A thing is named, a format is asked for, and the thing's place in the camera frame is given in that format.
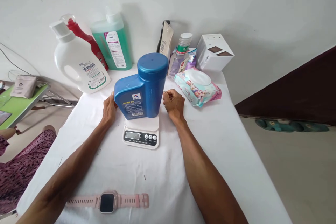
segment green slipper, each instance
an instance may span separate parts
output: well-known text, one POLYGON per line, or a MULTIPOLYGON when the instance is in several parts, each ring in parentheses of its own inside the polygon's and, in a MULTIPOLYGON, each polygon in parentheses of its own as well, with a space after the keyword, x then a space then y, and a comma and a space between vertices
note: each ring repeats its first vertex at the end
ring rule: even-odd
POLYGON ((298 132, 327 132, 329 128, 324 124, 316 124, 313 122, 292 121, 289 123, 295 131, 298 132))
POLYGON ((280 131, 280 132, 294 132, 292 126, 288 124, 281 124, 277 120, 266 120, 266 119, 256 119, 256 124, 269 131, 280 131))

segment watch face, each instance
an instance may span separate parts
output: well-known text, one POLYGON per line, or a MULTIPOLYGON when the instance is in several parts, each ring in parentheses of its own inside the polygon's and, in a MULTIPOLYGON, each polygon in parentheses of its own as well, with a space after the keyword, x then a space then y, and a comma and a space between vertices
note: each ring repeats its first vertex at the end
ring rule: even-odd
POLYGON ((101 213, 112 213, 114 207, 114 194, 103 194, 100 201, 101 213))

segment wet wipes lid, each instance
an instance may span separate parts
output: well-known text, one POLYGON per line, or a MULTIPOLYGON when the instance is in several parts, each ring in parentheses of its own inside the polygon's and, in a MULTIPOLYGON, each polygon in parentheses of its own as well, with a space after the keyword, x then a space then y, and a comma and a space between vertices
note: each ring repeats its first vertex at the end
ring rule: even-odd
POLYGON ((211 78, 201 71, 189 71, 189 79, 193 83, 197 83, 203 86, 208 86, 211 84, 211 78))

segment blue plastic bottle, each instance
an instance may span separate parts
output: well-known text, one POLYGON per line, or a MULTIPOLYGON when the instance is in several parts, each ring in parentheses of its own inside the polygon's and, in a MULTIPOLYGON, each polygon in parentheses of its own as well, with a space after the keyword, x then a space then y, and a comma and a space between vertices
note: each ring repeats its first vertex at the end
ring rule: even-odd
POLYGON ((149 53, 138 60, 138 74, 117 81, 114 100, 127 120, 158 115, 167 71, 167 57, 149 53))

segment pink floral clothing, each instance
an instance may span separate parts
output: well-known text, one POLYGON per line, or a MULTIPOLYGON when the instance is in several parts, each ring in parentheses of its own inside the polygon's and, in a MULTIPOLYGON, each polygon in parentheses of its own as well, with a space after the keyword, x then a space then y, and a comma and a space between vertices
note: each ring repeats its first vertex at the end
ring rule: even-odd
MULTIPOLYGON (((0 215, 16 208, 55 138, 52 130, 43 131, 11 161, 0 163, 0 215)), ((0 154, 8 145, 0 136, 0 154)))

